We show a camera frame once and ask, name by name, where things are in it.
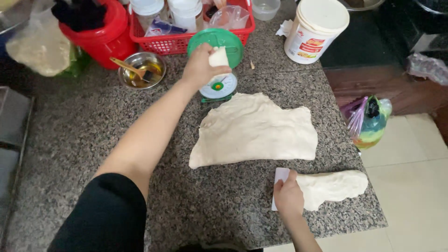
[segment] red plastic bucket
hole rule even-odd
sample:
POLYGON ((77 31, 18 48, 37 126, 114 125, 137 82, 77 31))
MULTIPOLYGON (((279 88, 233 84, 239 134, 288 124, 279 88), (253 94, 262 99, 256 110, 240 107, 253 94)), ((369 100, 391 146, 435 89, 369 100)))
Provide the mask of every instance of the red plastic bucket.
POLYGON ((110 57, 124 60, 137 52, 137 44, 129 37, 128 15, 117 0, 101 0, 106 5, 104 27, 82 32, 72 31, 65 24, 59 23, 62 33, 75 45, 79 45, 100 65, 109 69, 118 69, 110 57))

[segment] colorful plastic bag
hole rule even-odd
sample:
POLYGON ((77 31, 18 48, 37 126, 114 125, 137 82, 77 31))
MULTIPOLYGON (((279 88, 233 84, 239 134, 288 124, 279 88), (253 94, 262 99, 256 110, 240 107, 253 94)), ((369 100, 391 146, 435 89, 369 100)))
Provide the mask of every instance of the colorful plastic bag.
POLYGON ((386 122, 392 113, 389 99, 364 97, 341 107, 353 143, 359 149, 376 145, 384 134, 386 122))

